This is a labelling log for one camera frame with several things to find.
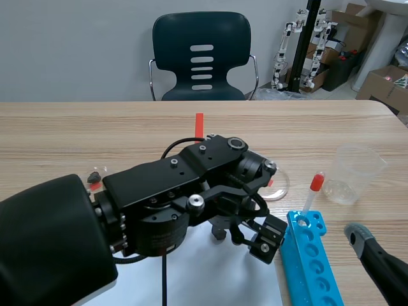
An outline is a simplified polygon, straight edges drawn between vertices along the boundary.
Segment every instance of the robotic arm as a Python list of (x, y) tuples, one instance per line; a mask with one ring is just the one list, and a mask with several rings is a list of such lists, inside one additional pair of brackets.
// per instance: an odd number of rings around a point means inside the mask
[(314, 88), (313, 79), (315, 78), (317, 71), (320, 67), (320, 61), (323, 57), (324, 48), (326, 46), (327, 38), (332, 30), (332, 23), (326, 21), (326, 11), (321, 9), (316, 19), (316, 26), (314, 27), (315, 32), (320, 32), (319, 43), (316, 46), (316, 50), (312, 58), (312, 67), (310, 69), (309, 75), (304, 81), (304, 86)]
[(303, 26), (306, 24), (308, 10), (299, 10), (296, 13), (296, 22), (288, 22), (286, 24), (285, 30), (283, 31), (282, 41), (280, 42), (279, 51), (276, 55), (276, 62), (273, 71), (272, 88), (282, 89), (283, 85), (279, 80), (281, 71), (284, 69), (284, 63), (286, 60), (285, 53), (288, 48), (289, 37), (291, 33), (300, 33)]
[[(166, 158), (186, 140), (201, 142)], [(214, 235), (227, 229), (234, 244), (272, 262), (287, 224), (269, 214), (258, 189), (267, 186), (276, 165), (239, 138), (186, 140), (158, 161), (105, 177), (94, 202), (77, 175), (1, 202), (2, 304), (72, 305), (117, 278), (112, 253), (165, 256), (182, 244), (189, 226), (205, 221)], [(257, 233), (253, 241), (239, 224)]]

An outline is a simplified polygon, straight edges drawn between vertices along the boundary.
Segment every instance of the white floor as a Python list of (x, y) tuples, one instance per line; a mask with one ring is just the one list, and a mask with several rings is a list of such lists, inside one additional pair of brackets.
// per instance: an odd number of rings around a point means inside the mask
[(350, 78), (346, 83), (337, 87), (334, 91), (326, 91), (322, 88), (310, 94), (312, 99), (316, 100), (354, 100), (357, 92), (351, 89), (351, 82), (354, 77)]

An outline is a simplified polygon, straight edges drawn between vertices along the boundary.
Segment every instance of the plastic measuring beaker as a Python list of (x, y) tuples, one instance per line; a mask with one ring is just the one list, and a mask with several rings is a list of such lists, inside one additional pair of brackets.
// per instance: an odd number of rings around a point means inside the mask
[(387, 163), (365, 145), (341, 145), (324, 180), (323, 192), (338, 204), (353, 204), (386, 166)]

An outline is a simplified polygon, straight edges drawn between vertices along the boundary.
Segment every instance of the wooden table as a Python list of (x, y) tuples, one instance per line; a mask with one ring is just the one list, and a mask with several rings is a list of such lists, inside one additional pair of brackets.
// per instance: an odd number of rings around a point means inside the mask
[[(378, 102), (0, 103), (0, 200), (93, 166), (119, 171), (159, 159), (171, 142), (194, 135), (196, 112), (205, 114), (205, 133), (241, 137), (288, 172), (288, 195), (270, 204), (285, 220), (288, 210), (303, 207), (313, 175), (329, 168), (340, 144), (364, 143), (388, 162), (354, 206), (323, 195), (314, 204), (328, 228), (323, 242), (345, 305), (386, 305), (343, 234), (347, 222), (362, 222), (408, 261), (408, 131)], [(290, 305), (279, 255), (275, 264)]]

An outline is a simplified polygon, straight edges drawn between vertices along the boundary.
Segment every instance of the white sheet on table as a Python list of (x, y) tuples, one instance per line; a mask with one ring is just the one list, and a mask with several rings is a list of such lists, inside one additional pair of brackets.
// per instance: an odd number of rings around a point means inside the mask
[[(252, 238), (253, 231), (240, 229)], [(161, 258), (117, 269), (116, 285), (83, 305), (161, 306)], [(168, 306), (282, 306), (275, 263), (266, 265), (246, 246), (233, 245), (229, 234), (217, 242), (209, 222), (189, 228), (167, 256), (167, 282)]]

